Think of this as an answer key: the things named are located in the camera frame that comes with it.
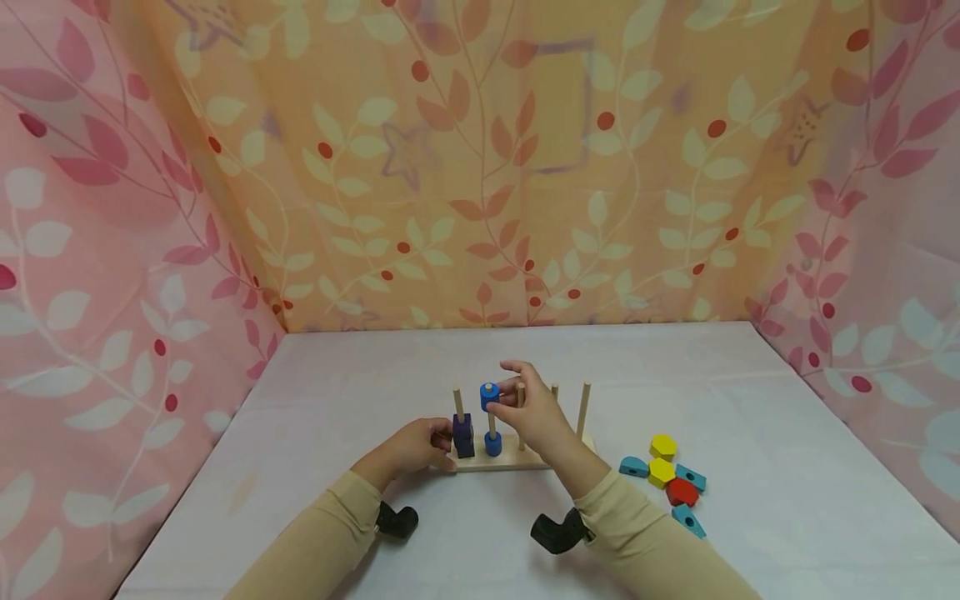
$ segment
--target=white table surface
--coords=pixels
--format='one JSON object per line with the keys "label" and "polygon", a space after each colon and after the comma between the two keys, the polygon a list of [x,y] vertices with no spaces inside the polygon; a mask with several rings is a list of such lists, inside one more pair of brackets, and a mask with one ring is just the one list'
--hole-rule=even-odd
{"label": "white table surface", "polygon": [[[223,597],[359,456],[451,414],[451,388],[479,412],[502,358],[559,381],[571,421],[592,381],[587,432],[612,465],[673,436],[709,480],[694,509],[709,541],[764,598],[960,598],[960,546],[743,323],[287,336],[117,597]],[[582,545],[553,557],[529,537],[572,506],[552,471],[423,476],[387,500],[419,528],[375,545],[336,597],[627,597]]]}

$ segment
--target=black wrist strap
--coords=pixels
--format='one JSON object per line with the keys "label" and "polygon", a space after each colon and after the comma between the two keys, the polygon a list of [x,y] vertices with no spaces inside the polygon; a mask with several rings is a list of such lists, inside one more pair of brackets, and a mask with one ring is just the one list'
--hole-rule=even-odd
{"label": "black wrist strap", "polygon": [[584,525],[580,511],[572,508],[563,523],[557,523],[547,515],[538,516],[530,530],[530,537],[550,554],[563,554],[573,549],[580,540],[591,540],[593,534]]}
{"label": "black wrist strap", "polygon": [[384,536],[395,540],[406,541],[414,533],[420,518],[417,511],[409,506],[403,507],[399,513],[386,502],[380,501],[380,514],[376,518],[376,528]]}

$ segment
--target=curtain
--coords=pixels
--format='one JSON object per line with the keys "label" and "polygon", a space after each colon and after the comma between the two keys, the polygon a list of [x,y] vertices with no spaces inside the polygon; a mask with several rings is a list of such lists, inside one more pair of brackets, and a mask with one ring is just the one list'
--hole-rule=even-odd
{"label": "curtain", "polygon": [[750,319],[960,537],[960,0],[110,4],[0,0],[0,598],[108,595],[284,329]]}
{"label": "curtain", "polygon": [[831,66],[824,100],[842,125],[823,169],[804,182],[809,202],[790,245],[745,308],[960,539],[960,3],[877,2],[861,12],[866,29],[850,34],[848,49],[877,23],[896,33]]}
{"label": "curtain", "polygon": [[752,319],[960,532],[956,0],[141,6],[289,330]]}
{"label": "curtain", "polygon": [[282,330],[104,2],[0,2],[0,598],[106,598]]}

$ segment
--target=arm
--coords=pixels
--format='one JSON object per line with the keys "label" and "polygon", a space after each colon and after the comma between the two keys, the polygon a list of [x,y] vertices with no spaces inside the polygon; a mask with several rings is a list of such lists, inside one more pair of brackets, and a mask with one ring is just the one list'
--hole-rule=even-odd
{"label": "arm", "polygon": [[400,474],[434,465],[453,470],[447,419],[415,420],[375,448],[303,510],[226,600],[324,600],[363,559],[380,498]]}
{"label": "arm", "polygon": [[[636,597],[658,600],[760,600],[713,547],[650,503],[640,490],[581,442],[528,363],[500,384],[501,404],[488,410],[506,421],[557,473],[593,534],[587,546]],[[516,408],[516,384],[526,402]]]}

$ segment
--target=light blue block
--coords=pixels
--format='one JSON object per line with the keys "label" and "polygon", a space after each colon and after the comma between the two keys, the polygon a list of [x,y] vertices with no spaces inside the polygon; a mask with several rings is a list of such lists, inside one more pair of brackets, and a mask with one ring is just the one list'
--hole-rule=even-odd
{"label": "light blue block", "polygon": [[636,456],[628,456],[620,461],[620,472],[634,477],[646,477],[650,474],[650,467]]}
{"label": "light blue block", "polygon": [[677,522],[685,527],[688,532],[700,538],[701,540],[707,536],[707,532],[705,532],[704,528],[700,525],[700,521],[698,521],[697,517],[693,515],[693,511],[690,510],[690,507],[686,506],[685,504],[673,507],[673,510],[670,511],[670,515],[677,519]]}
{"label": "light blue block", "polygon": [[697,492],[703,493],[707,490],[707,478],[695,470],[677,464],[677,479],[685,479],[693,484]]}

